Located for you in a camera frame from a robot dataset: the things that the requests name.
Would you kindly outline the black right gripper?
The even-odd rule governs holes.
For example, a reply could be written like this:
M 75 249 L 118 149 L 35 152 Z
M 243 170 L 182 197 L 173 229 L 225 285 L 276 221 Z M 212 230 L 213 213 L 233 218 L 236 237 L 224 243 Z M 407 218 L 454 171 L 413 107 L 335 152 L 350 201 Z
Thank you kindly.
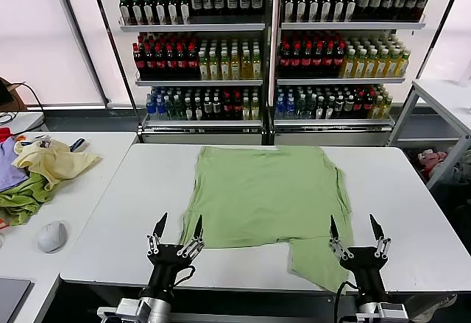
M 360 296 L 386 296 L 380 270 L 387 263 L 392 240 L 384 235 L 383 228 L 372 214 L 369 219 L 377 241 L 376 248 L 345 247 L 333 216 L 330 216 L 329 247 L 339 260 L 340 266 L 353 273 Z

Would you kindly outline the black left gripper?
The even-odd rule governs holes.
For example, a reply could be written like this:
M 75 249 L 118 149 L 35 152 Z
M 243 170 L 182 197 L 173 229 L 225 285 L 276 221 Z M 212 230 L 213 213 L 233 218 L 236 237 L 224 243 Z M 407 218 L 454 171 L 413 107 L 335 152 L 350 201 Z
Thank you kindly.
M 146 236 L 148 259 L 154 266 L 147 284 L 149 294 L 169 293 L 181 282 L 189 280 L 196 271 L 191 258 L 195 258 L 205 245 L 202 236 L 202 215 L 198 218 L 193 236 L 183 245 L 161 244 L 167 216 L 168 213 L 164 213 L 152 233 Z M 191 270 L 190 274 L 177 281 L 177 275 L 186 269 Z

